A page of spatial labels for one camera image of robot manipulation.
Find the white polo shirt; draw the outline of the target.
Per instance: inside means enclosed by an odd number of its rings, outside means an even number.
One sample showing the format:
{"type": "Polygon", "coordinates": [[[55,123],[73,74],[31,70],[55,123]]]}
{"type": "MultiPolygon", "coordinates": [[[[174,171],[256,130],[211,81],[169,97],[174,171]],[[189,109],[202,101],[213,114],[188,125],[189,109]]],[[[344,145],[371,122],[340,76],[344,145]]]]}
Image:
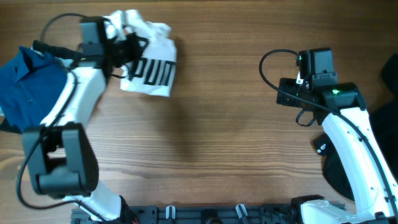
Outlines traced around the white polo shirt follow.
{"type": "Polygon", "coordinates": [[[135,33],[143,48],[141,58],[123,63],[120,89],[169,97],[177,66],[177,48],[169,38],[171,27],[161,22],[145,21],[136,9],[118,10],[106,16],[108,37],[126,40],[135,33]]]}

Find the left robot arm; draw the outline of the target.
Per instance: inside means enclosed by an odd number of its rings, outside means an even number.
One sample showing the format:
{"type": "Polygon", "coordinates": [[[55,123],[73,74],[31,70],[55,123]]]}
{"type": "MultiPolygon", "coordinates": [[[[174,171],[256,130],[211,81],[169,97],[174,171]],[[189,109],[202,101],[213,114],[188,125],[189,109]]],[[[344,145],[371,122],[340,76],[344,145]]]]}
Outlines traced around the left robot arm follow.
{"type": "Polygon", "coordinates": [[[22,135],[25,159],[17,177],[17,198],[25,207],[48,210],[70,203],[75,204],[90,218],[102,223],[138,223],[139,219],[125,199],[106,188],[99,180],[99,167],[86,136],[83,123],[68,118],[64,125],[58,122],[67,117],[67,110],[76,111],[88,105],[86,89],[99,82],[105,88],[113,68],[121,67],[141,57],[142,38],[135,33],[125,40],[91,40],[83,44],[83,57],[76,68],[66,68],[73,77],[72,89],[49,125],[29,127],[22,135]],[[59,202],[53,205],[31,205],[22,196],[21,180],[29,170],[35,192],[59,202]]]}

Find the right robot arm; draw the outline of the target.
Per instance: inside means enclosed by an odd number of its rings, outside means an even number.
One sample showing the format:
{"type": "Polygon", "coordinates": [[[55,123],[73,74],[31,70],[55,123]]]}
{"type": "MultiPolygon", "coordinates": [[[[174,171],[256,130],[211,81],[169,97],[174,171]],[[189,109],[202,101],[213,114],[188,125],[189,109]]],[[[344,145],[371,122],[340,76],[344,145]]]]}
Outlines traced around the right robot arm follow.
{"type": "Polygon", "coordinates": [[[376,142],[369,114],[354,83],[307,88],[304,82],[281,78],[277,103],[311,111],[333,143],[354,197],[356,212],[336,208],[325,199],[298,206],[302,223],[395,223],[397,181],[376,142]]]}

